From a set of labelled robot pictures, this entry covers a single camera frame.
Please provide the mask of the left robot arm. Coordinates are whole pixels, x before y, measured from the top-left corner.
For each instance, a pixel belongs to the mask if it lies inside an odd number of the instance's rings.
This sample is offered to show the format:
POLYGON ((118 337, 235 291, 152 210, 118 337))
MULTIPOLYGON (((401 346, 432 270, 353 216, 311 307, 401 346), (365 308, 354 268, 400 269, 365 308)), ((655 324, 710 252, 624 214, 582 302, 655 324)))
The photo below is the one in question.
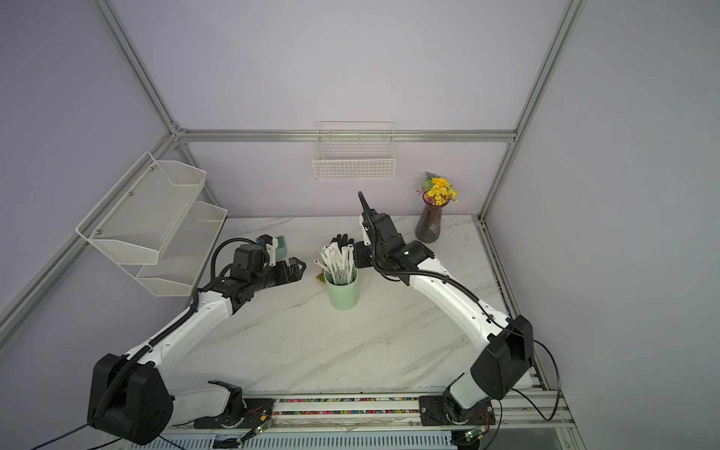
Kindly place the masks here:
POLYGON ((249 415, 241 387, 211 380, 181 392, 168 386, 179 363, 214 328, 258 292, 301 281, 296 257, 279 259, 270 235, 234 238, 230 264, 218 268, 222 242, 210 258, 210 281, 192 291, 189 306, 170 324, 125 354, 106 354, 93 369, 86 424, 135 444, 149 444, 169 426, 194 423, 235 428, 249 415))

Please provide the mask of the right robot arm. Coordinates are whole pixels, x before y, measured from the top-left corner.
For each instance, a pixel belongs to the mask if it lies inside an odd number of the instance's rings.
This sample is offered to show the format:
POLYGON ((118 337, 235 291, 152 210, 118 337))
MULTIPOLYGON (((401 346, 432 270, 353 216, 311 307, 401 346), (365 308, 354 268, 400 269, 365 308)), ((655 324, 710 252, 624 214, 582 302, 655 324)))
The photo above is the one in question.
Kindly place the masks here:
POLYGON ((477 403, 504 399, 533 365, 530 322, 481 301, 450 274, 432 250, 418 240, 406 242, 390 216, 372 209, 362 192, 358 198, 371 266, 381 276, 427 296, 478 351, 474 363, 442 394, 447 419, 461 424, 477 403))

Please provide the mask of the bundle of wrapped straws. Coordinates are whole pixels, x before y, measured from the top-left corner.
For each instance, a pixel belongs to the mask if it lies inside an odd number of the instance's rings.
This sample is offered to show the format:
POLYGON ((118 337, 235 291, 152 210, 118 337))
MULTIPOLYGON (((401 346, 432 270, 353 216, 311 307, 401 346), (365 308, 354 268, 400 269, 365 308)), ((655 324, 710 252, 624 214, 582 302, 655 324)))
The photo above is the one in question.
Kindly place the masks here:
POLYGON ((345 286, 356 280, 356 262, 354 261, 354 245, 341 245, 333 242, 319 251, 319 260, 315 260, 324 273, 330 275, 336 286, 345 286))

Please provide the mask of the green storage cup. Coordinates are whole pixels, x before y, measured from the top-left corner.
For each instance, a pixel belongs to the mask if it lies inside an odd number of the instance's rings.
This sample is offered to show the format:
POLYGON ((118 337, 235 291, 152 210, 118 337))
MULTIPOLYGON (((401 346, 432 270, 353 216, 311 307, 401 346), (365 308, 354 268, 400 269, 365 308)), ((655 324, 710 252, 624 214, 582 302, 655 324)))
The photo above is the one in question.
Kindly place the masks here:
POLYGON ((324 271, 326 292, 333 308, 338 311, 349 311, 358 304, 360 290, 357 279, 358 270, 355 267, 352 269, 352 282, 346 285, 335 285, 332 274, 324 271))

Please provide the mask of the green hand brush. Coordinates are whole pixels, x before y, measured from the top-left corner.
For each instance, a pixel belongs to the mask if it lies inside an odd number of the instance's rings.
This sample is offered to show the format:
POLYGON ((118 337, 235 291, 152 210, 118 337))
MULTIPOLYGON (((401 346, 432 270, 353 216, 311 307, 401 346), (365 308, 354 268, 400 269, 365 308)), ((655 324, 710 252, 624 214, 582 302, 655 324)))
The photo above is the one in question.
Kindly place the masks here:
POLYGON ((259 245, 275 247, 276 257, 282 259, 287 255, 287 246, 285 238, 282 235, 271 236, 270 234, 262 234, 256 239, 259 245))

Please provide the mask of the black yellow work glove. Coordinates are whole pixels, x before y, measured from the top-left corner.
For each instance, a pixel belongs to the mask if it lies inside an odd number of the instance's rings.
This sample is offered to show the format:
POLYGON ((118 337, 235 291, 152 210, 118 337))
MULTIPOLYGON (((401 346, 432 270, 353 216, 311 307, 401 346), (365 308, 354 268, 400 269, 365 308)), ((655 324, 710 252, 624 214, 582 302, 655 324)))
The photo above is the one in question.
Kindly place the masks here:
POLYGON ((351 248, 354 245, 354 238, 348 236, 348 234, 337 234, 332 238, 328 247, 333 252, 342 253, 345 249, 351 248))

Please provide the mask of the purple glass vase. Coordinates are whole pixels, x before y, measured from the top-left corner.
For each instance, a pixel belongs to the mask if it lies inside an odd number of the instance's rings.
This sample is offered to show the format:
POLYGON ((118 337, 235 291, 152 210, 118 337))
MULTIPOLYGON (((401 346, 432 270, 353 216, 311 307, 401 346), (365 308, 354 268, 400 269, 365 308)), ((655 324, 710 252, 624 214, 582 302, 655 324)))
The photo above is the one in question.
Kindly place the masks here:
POLYGON ((420 216, 414 233, 415 237, 424 244, 436 242, 441 235, 444 204, 438 205, 430 200, 424 201, 424 209, 420 216))

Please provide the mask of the yellow flower bouquet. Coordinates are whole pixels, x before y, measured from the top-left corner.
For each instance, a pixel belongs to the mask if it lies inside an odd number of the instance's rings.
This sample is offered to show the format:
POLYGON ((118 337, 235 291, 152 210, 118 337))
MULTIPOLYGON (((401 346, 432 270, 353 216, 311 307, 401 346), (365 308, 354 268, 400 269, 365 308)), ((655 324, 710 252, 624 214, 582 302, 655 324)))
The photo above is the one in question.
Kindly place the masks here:
POLYGON ((458 201, 458 192, 444 177, 432 172, 425 172, 418 194, 429 206, 446 206, 458 201))

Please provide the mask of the white two-tier mesh shelf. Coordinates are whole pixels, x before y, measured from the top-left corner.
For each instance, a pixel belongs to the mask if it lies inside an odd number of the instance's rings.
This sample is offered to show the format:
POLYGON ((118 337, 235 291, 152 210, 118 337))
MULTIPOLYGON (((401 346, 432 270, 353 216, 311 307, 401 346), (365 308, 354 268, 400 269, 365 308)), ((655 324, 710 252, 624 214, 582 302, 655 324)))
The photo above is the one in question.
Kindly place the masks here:
POLYGON ((206 171, 145 153, 76 227, 155 297, 187 297, 227 219, 205 202, 206 171))

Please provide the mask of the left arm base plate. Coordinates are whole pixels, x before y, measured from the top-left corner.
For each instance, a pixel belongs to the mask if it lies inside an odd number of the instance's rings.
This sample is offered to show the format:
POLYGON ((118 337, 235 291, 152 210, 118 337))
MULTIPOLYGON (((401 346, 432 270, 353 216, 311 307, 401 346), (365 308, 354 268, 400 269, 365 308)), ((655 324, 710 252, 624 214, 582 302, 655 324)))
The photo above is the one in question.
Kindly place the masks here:
POLYGON ((270 420, 275 401, 270 397, 252 397, 231 405, 220 415, 196 419, 195 429, 255 429, 270 420))

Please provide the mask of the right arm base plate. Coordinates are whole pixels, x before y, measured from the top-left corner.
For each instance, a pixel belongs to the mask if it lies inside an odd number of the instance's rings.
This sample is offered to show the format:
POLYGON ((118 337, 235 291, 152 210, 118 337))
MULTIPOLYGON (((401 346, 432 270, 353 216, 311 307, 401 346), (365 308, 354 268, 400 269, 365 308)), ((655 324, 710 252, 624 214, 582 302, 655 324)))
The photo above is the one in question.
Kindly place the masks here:
POLYGON ((421 396, 418 398, 423 426, 490 426, 496 424, 495 410, 488 399, 463 409, 451 397, 421 396))

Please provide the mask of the aluminium front rail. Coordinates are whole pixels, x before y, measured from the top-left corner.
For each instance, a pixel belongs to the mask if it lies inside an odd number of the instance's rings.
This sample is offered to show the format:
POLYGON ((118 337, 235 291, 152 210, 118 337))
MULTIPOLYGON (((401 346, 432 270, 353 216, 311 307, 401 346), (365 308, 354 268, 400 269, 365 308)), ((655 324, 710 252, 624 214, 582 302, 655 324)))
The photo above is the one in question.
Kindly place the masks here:
MULTIPOLYGON (((487 432, 502 426, 512 428, 573 428, 576 423, 562 397, 553 391, 530 390, 512 392, 503 400, 490 400, 495 410, 496 424, 490 426, 423 426, 418 398, 437 396, 430 393, 377 394, 377 395, 318 395, 265 397, 275 401, 273 414, 266 424, 273 429, 306 429, 324 431, 371 431, 372 429, 481 429, 487 432)), ((198 418, 180 414, 162 426, 151 427, 150 432, 161 434, 176 429, 195 429, 192 423, 199 418, 222 414, 204 412, 198 418)))

